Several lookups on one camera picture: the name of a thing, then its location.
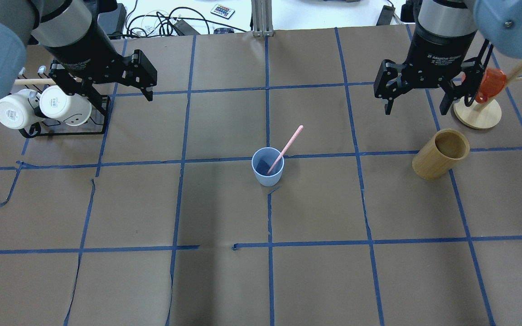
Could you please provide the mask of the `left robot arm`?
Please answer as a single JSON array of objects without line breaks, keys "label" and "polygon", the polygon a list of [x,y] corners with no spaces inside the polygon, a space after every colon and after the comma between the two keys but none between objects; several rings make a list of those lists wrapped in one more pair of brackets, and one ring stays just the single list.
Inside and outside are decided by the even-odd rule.
[{"label": "left robot arm", "polygon": [[153,99],[157,70],[141,50],[124,57],[100,27],[98,16],[116,10],[114,0],[0,0],[0,99],[9,94],[34,38],[60,68],[50,76],[68,96],[100,107],[95,84],[120,83]]}]

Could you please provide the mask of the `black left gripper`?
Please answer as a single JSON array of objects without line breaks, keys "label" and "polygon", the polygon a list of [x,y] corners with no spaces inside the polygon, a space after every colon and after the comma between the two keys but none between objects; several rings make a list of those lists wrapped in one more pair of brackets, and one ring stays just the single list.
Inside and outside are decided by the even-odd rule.
[{"label": "black left gripper", "polygon": [[108,117],[110,99],[95,84],[120,83],[139,89],[153,101],[158,72],[142,50],[130,56],[116,53],[93,18],[54,18],[43,24],[43,47],[54,57],[50,77],[67,95],[79,94],[92,104],[89,117]]}]

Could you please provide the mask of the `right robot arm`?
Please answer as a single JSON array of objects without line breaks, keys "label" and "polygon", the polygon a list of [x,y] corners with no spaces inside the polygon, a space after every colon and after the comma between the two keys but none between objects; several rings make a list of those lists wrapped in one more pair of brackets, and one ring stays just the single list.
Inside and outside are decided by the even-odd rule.
[{"label": "right robot arm", "polygon": [[471,106],[493,49],[522,58],[522,0],[408,0],[400,19],[415,24],[406,60],[383,60],[373,85],[385,114],[413,89],[443,89],[443,115]]}]

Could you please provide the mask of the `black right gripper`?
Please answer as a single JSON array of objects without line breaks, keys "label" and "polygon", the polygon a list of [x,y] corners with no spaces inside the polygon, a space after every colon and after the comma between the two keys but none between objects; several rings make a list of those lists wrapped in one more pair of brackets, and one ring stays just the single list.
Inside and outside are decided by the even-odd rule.
[{"label": "black right gripper", "polygon": [[[456,32],[454,36],[435,33],[417,21],[406,60],[398,64],[384,59],[380,64],[374,96],[384,101],[385,114],[390,115],[397,97],[423,88],[443,89],[441,115],[446,115],[452,104],[461,99],[470,107],[485,73],[485,65],[478,58],[466,58],[475,36],[475,29]],[[455,85],[452,80],[460,73],[464,73],[464,80]]]}]

